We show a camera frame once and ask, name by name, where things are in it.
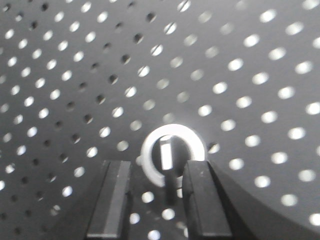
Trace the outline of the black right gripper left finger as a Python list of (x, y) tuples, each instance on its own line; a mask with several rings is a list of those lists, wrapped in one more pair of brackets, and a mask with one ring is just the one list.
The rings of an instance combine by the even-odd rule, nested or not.
[(127, 238), (131, 211), (131, 162), (110, 161), (87, 238)]

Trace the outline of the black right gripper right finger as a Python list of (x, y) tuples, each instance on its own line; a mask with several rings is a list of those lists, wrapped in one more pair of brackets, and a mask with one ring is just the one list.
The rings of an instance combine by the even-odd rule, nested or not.
[(206, 161), (188, 161), (182, 199), (189, 237), (232, 237), (220, 196)]

